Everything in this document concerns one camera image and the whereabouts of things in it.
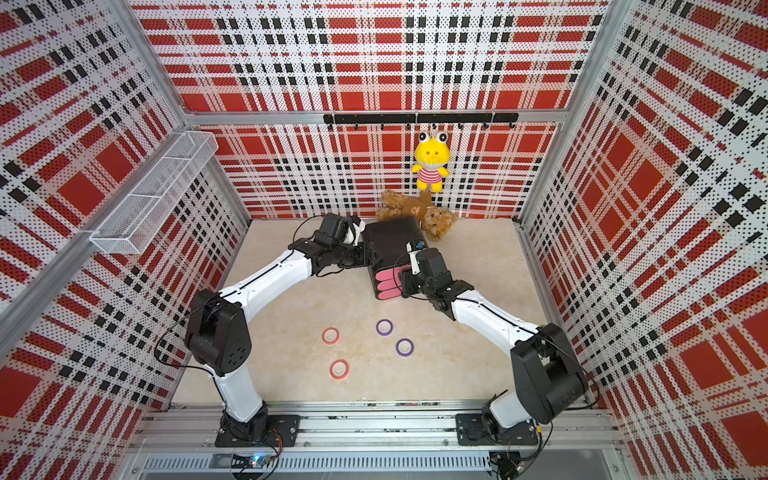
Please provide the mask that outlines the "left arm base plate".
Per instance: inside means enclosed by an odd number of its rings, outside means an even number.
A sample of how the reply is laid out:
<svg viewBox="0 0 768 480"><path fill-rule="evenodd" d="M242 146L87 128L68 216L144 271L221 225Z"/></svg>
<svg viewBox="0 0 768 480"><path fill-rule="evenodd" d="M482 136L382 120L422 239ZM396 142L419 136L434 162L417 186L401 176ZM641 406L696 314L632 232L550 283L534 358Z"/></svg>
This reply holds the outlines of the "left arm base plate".
<svg viewBox="0 0 768 480"><path fill-rule="evenodd" d="M238 422L224 414L214 445L217 448L293 447L296 444L299 423L298 415L256 416L249 422Z"/></svg>

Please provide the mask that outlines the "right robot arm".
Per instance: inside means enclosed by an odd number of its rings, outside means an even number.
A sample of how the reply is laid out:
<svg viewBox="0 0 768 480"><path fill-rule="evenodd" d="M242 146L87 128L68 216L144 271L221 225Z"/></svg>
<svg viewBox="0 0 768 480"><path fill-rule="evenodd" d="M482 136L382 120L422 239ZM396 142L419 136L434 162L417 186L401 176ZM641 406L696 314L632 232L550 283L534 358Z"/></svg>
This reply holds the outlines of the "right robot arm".
<svg viewBox="0 0 768 480"><path fill-rule="evenodd" d="M435 248L407 248L410 268L396 280L405 298L422 295L452 321L469 327L507 354L514 386L483 407L488 428L503 431L534 420L549 423L588 390L588 379L564 331L523 321L455 279Z"/></svg>

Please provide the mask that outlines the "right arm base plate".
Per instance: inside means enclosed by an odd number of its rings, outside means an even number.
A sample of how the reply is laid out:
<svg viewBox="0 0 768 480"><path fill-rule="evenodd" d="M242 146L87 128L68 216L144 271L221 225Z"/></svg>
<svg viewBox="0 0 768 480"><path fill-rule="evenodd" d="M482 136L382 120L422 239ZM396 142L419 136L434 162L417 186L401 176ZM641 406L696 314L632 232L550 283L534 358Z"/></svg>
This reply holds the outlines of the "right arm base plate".
<svg viewBox="0 0 768 480"><path fill-rule="evenodd" d="M498 427L489 415L465 413L455 416L460 446L536 446L538 434L528 420L511 428Z"/></svg>

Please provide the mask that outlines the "purple tape roll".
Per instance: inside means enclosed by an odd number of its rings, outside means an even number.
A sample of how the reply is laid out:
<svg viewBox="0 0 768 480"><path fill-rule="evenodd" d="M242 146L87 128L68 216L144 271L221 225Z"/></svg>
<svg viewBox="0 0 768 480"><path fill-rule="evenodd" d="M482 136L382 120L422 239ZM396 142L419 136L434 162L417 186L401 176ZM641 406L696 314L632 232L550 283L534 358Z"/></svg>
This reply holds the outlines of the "purple tape roll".
<svg viewBox="0 0 768 480"><path fill-rule="evenodd" d="M394 325L389 319L381 319L376 323L375 329L380 336L389 336L393 332Z"/></svg>
<svg viewBox="0 0 768 480"><path fill-rule="evenodd" d="M414 343L408 338L401 338L396 342L396 352L401 357L410 357L414 353Z"/></svg>

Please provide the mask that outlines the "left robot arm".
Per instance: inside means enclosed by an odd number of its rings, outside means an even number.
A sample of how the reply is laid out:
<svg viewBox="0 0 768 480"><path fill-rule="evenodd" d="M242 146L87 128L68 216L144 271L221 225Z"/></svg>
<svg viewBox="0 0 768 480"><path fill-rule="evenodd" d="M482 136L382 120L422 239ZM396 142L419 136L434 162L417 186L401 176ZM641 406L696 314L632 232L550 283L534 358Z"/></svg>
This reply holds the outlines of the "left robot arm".
<svg viewBox="0 0 768 480"><path fill-rule="evenodd" d="M252 349L249 322L280 295L329 266L344 271L374 265L378 256L375 247L363 241L365 228L357 216L327 214L310 237L294 240L265 267L220 291L195 295L184 343L212 375L224 404L223 419L243 429L242 438L263 437L268 418L247 365Z"/></svg>

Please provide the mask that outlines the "black drawer cabinet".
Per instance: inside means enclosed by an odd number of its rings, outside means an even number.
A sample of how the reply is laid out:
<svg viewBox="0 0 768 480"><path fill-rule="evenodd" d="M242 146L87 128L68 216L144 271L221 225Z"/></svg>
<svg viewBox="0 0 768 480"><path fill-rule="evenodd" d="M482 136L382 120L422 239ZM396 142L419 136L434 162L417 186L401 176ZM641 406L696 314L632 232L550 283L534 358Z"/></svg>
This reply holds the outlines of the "black drawer cabinet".
<svg viewBox="0 0 768 480"><path fill-rule="evenodd" d="M411 267L406 251L408 242L423 240L424 248L428 246L421 228L413 217L401 217L367 224L363 232L363 240L372 243L376 252L377 262L368 267L375 297L378 292L375 274L378 271L399 266Z"/></svg>

